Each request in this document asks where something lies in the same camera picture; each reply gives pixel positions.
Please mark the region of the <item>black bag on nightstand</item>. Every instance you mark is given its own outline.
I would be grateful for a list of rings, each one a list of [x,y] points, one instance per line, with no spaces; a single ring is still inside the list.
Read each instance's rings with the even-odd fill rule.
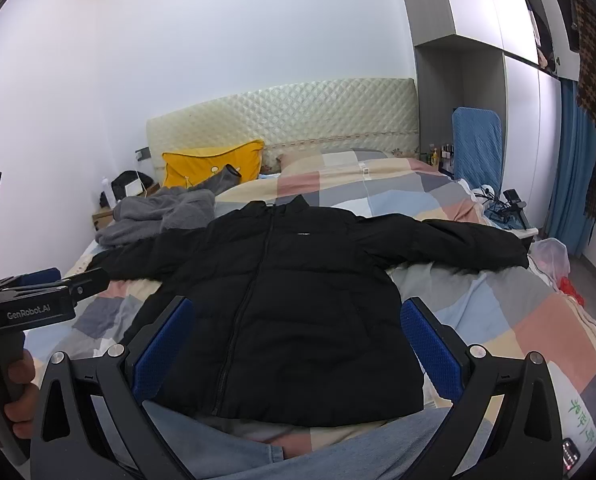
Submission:
[[[143,196],[152,185],[153,178],[138,170],[123,171],[110,183],[117,203],[127,197]]]

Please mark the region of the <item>grey fleece garment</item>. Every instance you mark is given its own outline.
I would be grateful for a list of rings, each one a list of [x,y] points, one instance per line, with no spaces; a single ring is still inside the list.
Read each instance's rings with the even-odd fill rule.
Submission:
[[[123,198],[112,209],[112,223],[96,233],[95,242],[104,247],[118,247],[165,231],[204,228],[215,218],[215,196],[234,188],[240,181],[240,172],[227,164],[191,188],[159,188],[147,197]]]

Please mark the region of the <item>cream quilted headboard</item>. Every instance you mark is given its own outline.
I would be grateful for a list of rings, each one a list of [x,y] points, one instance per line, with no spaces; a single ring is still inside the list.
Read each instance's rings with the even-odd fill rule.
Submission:
[[[262,166],[273,172],[279,169],[279,156],[312,148],[366,148],[415,157],[420,145],[417,89],[412,78],[282,84],[150,118],[146,136],[160,182],[163,153],[230,148],[253,140],[264,142]]]

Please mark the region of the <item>bottles on side shelf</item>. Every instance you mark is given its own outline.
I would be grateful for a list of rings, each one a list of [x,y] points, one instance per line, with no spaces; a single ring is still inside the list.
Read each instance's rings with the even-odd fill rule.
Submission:
[[[452,143],[430,144],[426,151],[420,153],[420,159],[436,170],[451,174],[454,166],[453,155],[454,146]]]

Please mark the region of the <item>blue towel on chair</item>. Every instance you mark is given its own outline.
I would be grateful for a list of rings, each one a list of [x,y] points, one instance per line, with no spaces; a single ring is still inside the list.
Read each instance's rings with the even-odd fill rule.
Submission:
[[[499,196],[503,178],[503,129],[493,110],[457,107],[452,114],[454,168],[470,188],[490,185]]]

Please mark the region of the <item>blue curtain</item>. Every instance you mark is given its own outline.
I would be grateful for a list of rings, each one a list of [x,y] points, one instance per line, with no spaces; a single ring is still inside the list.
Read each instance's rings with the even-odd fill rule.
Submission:
[[[595,221],[585,212],[586,193],[596,162],[596,127],[578,105],[578,83],[561,79],[561,131],[558,165],[546,233],[579,257]]]

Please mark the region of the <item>black puffer jacket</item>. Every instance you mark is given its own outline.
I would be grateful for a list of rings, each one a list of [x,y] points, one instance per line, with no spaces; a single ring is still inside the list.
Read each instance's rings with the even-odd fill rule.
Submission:
[[[114,281],[158,283],[133,337],[177,296],[195,321],[156,402],[187,415],[300,427],[419,412],[423,385],[389,270],[436,263],[479,273],[526,266],[519,238],[476,223],[363,218],[302,197],[252,202],[93,258]]]

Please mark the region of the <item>light blue jeans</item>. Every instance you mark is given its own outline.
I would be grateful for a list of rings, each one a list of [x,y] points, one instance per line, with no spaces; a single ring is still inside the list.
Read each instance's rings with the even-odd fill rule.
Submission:
[[[293,434],[285,446],[273,445],[227,434],[153,402],[144,408],[197,479],[398,479],[448,415],[447,408],[426,408],[312,451]]]

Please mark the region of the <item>clear plastic bag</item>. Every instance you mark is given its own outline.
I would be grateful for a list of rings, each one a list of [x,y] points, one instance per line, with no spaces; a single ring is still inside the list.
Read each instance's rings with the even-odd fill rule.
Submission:
[[[533,242],[529,255],[535,265],[555,283],[558,284],[570,273],[570,261],[567,246],[556,238],[545,238]]]

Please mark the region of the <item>wooden nightstand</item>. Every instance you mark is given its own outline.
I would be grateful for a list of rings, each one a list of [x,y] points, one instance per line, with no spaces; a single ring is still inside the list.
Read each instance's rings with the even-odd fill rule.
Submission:
[[[141,193],[135,192],[133,196],[147,197],[157,192],[160,188],[159,183],[154,183],[148,188],[143,188]],[[100,193],[100,208],[92,214],[92,223],[95,231],[106,228],[112,223],[112,208],[109,207],[108,200],[104,192]]]

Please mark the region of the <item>grey white wardrobe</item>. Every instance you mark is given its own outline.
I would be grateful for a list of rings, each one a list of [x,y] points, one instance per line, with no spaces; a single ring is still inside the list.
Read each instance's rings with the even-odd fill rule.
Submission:
[[[555,185],[561,84],[575,80],[558,0],[404,0],[416,62],[420,150],[452,142],[458,107],[493,110],[502,124],[503,188],[543,228]]]

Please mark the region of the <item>black tripod device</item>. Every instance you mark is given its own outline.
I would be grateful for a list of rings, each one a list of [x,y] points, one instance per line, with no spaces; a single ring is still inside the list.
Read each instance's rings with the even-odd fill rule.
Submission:
[[[524,213],[526,203],[514,188],[497,196],[486,193],[485,198],[484,216],[496,226],[507,231],[531,229],[531,224]]]

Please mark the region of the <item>yellow pillow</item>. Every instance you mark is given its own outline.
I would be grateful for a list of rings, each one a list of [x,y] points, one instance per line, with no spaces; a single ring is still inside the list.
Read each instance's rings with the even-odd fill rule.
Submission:
[[[218,174],[227,165],[238,171],[243,182],[255,180],[261,170],[263,148],[263,141],[253,140],[233,146],[163,152],[163,186],[190,188]]]

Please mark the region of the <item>patchwork checked duvet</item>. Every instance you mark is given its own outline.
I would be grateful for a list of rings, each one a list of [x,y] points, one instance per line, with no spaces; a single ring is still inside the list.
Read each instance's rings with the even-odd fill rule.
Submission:
[[[314,206],[362,217],[407,214],[416,219],[482,222],[481,207],[459,183],[424,162],[377,153],[343,152],[300,159],[275,176],[217,196],[217,214],[253,200],[283,204],[302,196]],[[538,263],[528,269],[466,274],[441,266],[411,266],[391,274],[404,297],[417,296],[468,344],[496,356],[530,351],[547,360],[560,405],[563,435],[578,448],[575,477],[596,479],[596,321],[573,297],[556,289]],[[153,281],[120,281],[77,306],[72,321],[30,330],[26,345],[37,368],[57,350],[73,358],[99,356],[117,342]]]

